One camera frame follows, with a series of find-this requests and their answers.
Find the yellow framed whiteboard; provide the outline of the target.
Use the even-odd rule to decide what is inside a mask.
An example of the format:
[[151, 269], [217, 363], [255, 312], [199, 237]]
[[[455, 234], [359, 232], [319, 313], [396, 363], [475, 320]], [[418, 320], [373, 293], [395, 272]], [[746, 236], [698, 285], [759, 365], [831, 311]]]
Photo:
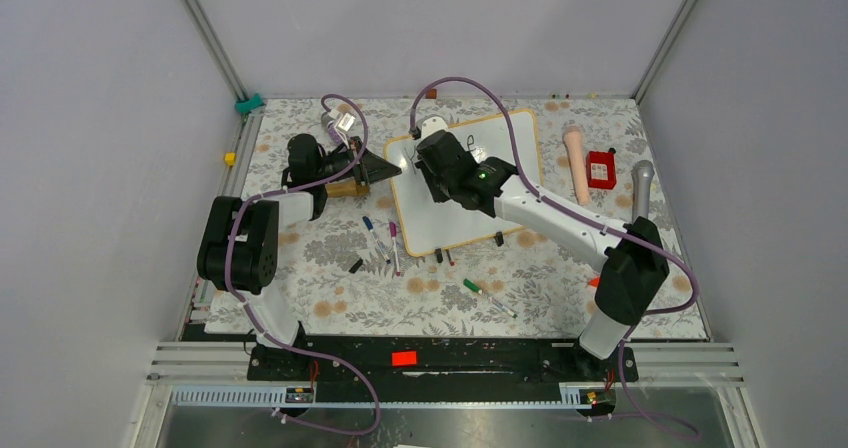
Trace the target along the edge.
[[[455, 200], [436, 203], [420, 170], [415, 149], [463, 148], [464, 169]], [[503, 184], [518, 179], [515, 165], [536, 183], [543, 181], [535, 114], [513, 111], [461, 122], [423, 140], [394, 138], [384, 156], [402, 173], [390, 180], [399, 225], [408, 254], [421, 257], [436, 248], [453, 248], [521, 228], [495, 215], [495, 197]]]

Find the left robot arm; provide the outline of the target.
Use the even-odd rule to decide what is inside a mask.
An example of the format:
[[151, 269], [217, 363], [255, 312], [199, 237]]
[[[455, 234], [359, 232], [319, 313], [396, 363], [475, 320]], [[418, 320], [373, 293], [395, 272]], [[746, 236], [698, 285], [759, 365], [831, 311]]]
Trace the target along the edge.
[[288, 165], [278, 195], [252, 202], [214, 199], [197, 255], [201, 279], [233, 295], [246, 309], [258, 344], [274, 350], [272, 366], [288, 379], [309, 369], [303, 326], [285, 296], [272, 287], [278, 263], [279, 229], [318, 219], [331, 190], [354, 190], [400, 175], [400, 167], [368, 150], [359, 137], [326, 151], [309, 134], [287, 144]]

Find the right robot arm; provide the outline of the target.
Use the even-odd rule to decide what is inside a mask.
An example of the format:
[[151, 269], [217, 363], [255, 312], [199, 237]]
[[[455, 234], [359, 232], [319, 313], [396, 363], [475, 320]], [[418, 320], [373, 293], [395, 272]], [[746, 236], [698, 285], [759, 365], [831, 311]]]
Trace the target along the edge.
[[613, 366], [612, 353], [648, 311], [670, 269], [656, 226], [595, 214], [522, 179], [518, 167], [489, 156], [475, 160], [447, 129], [415, 139], [415, 165], [437, 203], [516, 223], [543, 234], [600, 276], [596, 312], [578, 337], [575, 370], [597, 380]]

